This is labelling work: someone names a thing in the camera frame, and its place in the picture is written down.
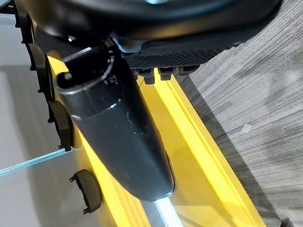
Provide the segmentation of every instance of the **gray laminate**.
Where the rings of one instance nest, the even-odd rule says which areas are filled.
[[[269,227],[303,226],[303,1],[180,79]]]

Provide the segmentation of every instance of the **black plastic component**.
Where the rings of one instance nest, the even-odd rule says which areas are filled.
[[[94,57],[90,64],[92,59],[98,66],[107,63]],[[86,63],[81,62],[73,62],[70,73],[59,74],[54,82],[73,121],[131,194],[145,201],[171,195],[175,182],[166,151],[126,62],[116,54],[103,69],[90,65],[93,73],[87,71],[86,77],[79,68]]]
[[[8,0],[0,5],[0,13],[15,14],[15,7],[13,0]]]
[[[96,40],[115,34],[131,40],[173,38],[251,25],[272,13],[279,0],[26,0],[45,31],[65,38]]]
[[[136,74],[144,77],[145,84],[154,84],[155,83],[155,75],[153,72],[153,68],[144,69],[144,70],[135,70]]]
[[[65,151],[71,150],[73,145],[73,125],[70,116],[65,107],[59,101],[48,102],[50,118],[49,123],[54,122],[61,144],[58,148],[64,148]]]
[[[92,213],[98,209],[103,199],[96,177],[87,169],[82,169],[70,178],[70,182],[73,181],[76,181],[83,194],[85,205],[87,206],[87,208],[83,210],[83,214]]]
[[[50,66],[46,56],[36,44],[28,44],[29,53],[33,58],[32,68],[37,71],[39,93],[43,93],[47,102],[54,100]]]
[[[23,44],[32,44],[33,36],[32,36],[32,26],[31,19],[29,18],[26,8],[23,4],[22,0],[14,0],[16,6],[16,27],[21,28],[22,34],[22,43]]]

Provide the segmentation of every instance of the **black curved cover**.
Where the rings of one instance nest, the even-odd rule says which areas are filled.
[[[23,0],[54,36],[100,35],[151,40],[226,30],[261,22],[280,0]]]

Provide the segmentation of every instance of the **textured black surface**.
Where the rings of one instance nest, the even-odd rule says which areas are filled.
[[[141,56],[139,53],[126,55],[125,59],[131,69],[148,69],[154,67],[177,67],[200,65],[208,62],[224,49],[197,50],[175,54]]]

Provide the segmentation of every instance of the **black plastic mount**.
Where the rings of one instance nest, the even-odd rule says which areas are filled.
[[[55,123],[60,138],[61,144],[58,148],[64,148],[65,151],[71,150],[73,146],[73,125],[65,107],[59,101],[54,100],[48,102],[48,110],[50,115],[48,122]]]
[[[76,181],[87,206],[83,210],[83,214],[92,213],[97,210],[101,206],[103,199],[96,177],[87,169],[82,169],[70,178],[70,182],[73,181]]]
[[[183,67],[169,67],[169,68],[158,68],[161,80],[170,80],[171,75],[176,76],[188,76],[190,73],[195,72],[200,65],[192,66],[183,66]],[[150,69],[137,69],[133,70],[135,78],[138,79],[138,76],[144,77],[145,84],[154,84],[155,76],[153,68]]]
[[[9,0],[0,5],[0,13],[4,14],[15,14],[15,6],[14,1]]]
[[[48,122],[55,123],[56,131],[60,138],[58,148],[64,148],[66,151],[69,151],[73,146],[73,124],[65,107],[54,99],[52,74],[48,58],[39,46],[34,43],[35,32],[22,0],[14,0],[10,3],[14,5],[16,9],[14,12],[16,16],[16,27],[21,28],[22,43],[25,44],[31,60],[30,70],[37,72],[40,87],[38,93],[43,93],[48,103]]]

